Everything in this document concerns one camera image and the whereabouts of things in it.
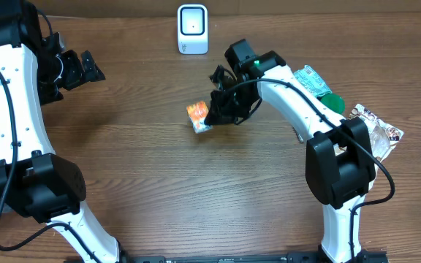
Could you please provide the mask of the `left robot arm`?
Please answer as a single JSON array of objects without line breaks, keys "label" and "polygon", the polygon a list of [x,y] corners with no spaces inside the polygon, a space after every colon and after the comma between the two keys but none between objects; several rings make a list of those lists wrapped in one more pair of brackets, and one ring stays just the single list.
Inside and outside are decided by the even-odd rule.
[{"label": "left robot arm", "polygon": [[0,1],[0,205],[54,229],[83,262],[127,262],[86,202],[75,163],[54,151],[42,117],[63,90],[105,79],[90,52],[67,50],[61,35],[44,36],[31,2]]}]

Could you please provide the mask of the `orange Kleenex tissue pack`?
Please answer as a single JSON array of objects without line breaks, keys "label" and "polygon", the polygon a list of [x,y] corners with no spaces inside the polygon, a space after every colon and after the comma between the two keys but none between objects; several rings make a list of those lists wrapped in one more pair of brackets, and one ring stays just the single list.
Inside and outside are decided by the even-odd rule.
[{"label": "orange Kleenex tissue pack", "polygon": [[191,104],[186,107],[186,110],[196,134],[206,132],[212,128],[212,126],[205,124],[205,119],[208,115],[208,107],[204,101]]}]

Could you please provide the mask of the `beige plastic pouch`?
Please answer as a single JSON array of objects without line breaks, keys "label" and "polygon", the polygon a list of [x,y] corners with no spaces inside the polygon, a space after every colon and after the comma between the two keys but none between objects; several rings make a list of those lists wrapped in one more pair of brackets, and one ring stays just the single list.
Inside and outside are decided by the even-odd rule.
[{"label": "beige plastic pouch", "polygon": [[357,104],[350,112],[348,119],[359,118],[368,128],[372,155],[383,162],[402,139],[404,132],[384,122],[367,107]]}]

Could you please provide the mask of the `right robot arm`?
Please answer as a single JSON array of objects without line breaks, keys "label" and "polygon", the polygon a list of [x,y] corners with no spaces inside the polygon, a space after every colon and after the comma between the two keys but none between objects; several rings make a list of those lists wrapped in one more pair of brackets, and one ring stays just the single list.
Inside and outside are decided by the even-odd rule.
[{"label": "right robot arm", "polygon": [[226,50],[229,68],[210,76],[209,126],[239,125],[258,105],[278,110],[306,146],[305,177],[323,205],[324,235],[319,258],[326,262],[362,262],[357,206],[376,177],[368,128],[347,120],[305,88],[286,61],[274,51],[258,56],[242,39]]}]

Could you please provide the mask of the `green lid jar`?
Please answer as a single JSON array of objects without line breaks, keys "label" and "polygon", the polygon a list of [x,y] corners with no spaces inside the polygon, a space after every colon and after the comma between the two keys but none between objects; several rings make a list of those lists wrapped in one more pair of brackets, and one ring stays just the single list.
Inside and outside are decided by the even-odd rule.
[{"label": "green lid jar", "polygon": [[345,102],[338,94],[325,94],[320,101],[333,112],[341,115],[344,113]]}]

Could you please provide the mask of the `teal wet wipes pack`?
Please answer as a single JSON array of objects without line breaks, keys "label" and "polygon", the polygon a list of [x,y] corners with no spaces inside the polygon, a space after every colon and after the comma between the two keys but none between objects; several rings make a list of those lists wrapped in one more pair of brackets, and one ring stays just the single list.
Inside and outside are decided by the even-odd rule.
[{"label": "teal wet wipes pack", "polygon": [[293,73],[296,80],[316,98],[331,94],[332,91],[322,77],[309,65]]}]

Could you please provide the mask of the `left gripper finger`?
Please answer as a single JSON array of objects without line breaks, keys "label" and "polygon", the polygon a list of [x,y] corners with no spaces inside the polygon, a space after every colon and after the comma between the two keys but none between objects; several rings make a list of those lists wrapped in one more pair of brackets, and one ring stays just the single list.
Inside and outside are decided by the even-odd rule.
[{"label": "left gripper finger", "polygon": [[98,82],[105,80],[105,75],[102,72],[90,71],[83,73],[83,81],[87,82]]},{"label": "left gripper finger", "polygon": [[99,67],[96,65],[96,62],[93,59],[91,53],[88,50],[81,53],[81,60],[82,60],[82,66],[83,66],[84,72],[94,72],[94,73],[101,72]]}]

